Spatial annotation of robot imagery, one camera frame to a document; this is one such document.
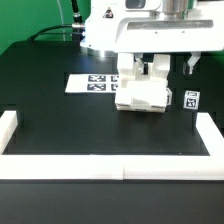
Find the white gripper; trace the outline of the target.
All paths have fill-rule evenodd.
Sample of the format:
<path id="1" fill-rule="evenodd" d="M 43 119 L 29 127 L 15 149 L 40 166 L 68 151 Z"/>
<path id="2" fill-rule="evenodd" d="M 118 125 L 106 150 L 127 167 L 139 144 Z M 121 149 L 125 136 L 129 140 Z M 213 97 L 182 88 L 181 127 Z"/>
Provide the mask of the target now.
<path id="1" fill-rule="evenodd" d="M 185 74 L 192 75 L 200 52 L 224 50 L 224 1 L 203 1 L 185 18 L 125 17 L 117 27 L 117 53 L 192 52 Z M 146 75 L 143 54 L 135 54 L 141 75 Z"/>

